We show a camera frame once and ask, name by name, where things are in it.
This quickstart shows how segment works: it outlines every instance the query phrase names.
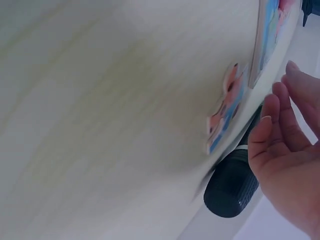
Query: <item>black handle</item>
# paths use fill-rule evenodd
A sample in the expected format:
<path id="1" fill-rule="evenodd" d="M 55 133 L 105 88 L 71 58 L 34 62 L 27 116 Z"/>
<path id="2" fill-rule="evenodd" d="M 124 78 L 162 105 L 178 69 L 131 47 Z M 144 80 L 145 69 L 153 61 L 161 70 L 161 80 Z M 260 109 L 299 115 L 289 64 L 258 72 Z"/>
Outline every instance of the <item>black handle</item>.
<path id="1" fill-rule="evenodd" d="M 248 137 L 260 121 L 262 107 L 255 112 L 253 120 L 238 146 L 217 166 L 205 189 L 203 200 L 214 214 L 233 218 L 250 202 L 259 183 L 248 164 Z"/>

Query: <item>white surface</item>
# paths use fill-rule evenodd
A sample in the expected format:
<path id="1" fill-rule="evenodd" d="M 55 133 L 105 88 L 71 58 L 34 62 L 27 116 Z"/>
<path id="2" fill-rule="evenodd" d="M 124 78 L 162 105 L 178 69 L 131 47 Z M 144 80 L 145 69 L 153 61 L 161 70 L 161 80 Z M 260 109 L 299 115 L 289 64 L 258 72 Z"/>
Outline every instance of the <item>white surface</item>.
<path id="1" fill-rule="evenodd" d="M 6 7 L 1 240 L 175 239 L 202 205 L 201 179 L 270 89 L 298 16 L 296 5 L 236 125 L 207 157 L 205 117 L 229 63 L 251 60 L 256 0 Z"/>
<path id="2" fill-rule="evenodd" d="M 285 73 L 288 60 L 292 60 L 298 64 L 302 71 L 316 76 L 320 70 L 320 16 L 310 15 L 306 27 L 302 27 L 303 13 L 301 12 L 297 27 L 292 37 L 291 44 L 284 57 L 280 67 L 276 81 L 279 81 Z M 312 143 L 317 141 L 317 137 L 311 131 L 304 121 L 298 108 L 292 103 L 298 123 L 303 132 L 308 136 Z M 236 234 L 234 240 L 308 240 L 309 237 L 294 227 L 286 219 L 284 219 L 271 205 L 271 203 L 263 197 L 260 200 L 260 190 L 254 195 L 252 201 L 244 212 L 233 219 L 222 219 L 212 214 L 205 206 L 196 214 L 195 218 L 187 226 L 181 240 L 193 239 L 216 239 L 215 229 L 218 223 L 219 228 L 230 233 L 228 236 L 235 234 L 239 228 L 244 226 Z"/>
<path id="3" fill-rule="evenodd" d="M 283 218 L 263 197 L 233 240 L 309 240 L 310 238 Z"/>

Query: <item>cartoon picture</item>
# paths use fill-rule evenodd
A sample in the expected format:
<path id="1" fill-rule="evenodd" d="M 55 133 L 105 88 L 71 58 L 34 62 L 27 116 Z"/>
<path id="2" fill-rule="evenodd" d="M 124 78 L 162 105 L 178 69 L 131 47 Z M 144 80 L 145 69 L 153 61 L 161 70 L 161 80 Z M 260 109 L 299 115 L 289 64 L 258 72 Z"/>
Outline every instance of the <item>cartoon picture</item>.
<path id="1" fill-rule="evenodd" d="M 224 96 L 217 110 L 207 118 L 207 153 L 211 154 L 228 129 L 231 120 L 237 114 L 240 103 L 245 94 L 248 80 L 248 66 L 241 69 L 239 64 L 228 69 L 224 81 Z"/>

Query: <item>hand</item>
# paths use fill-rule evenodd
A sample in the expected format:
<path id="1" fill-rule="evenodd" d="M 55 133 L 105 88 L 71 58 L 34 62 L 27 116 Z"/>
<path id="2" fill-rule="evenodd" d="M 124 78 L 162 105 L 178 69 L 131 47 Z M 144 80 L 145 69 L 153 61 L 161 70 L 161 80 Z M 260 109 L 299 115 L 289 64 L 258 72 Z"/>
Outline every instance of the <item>hand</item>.
<path id="1" fill-rule="evenodd" d="M 265 196 L 290 222 L 320 239 L 320 143 L 300 129 L 290 97 L 320 137 L 320 79 L 289 62 L 282 82 L 264 100 L 260 123 L 249 136 L 250 167 Z"/>

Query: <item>black knob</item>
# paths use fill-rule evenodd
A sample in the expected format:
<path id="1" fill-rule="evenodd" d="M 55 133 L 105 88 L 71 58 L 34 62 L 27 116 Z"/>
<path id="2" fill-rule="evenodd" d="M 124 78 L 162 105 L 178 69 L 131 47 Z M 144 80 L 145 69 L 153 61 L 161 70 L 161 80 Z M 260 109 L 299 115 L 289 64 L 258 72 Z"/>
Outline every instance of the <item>black knob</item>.
<path id="1" fill-rule="evenodd" d="M 216 167 L 203 196 L 212 213 L 233 218 L 250 202 L 259 183 L 246 159 L 247 150 L 235 150 Z"/>

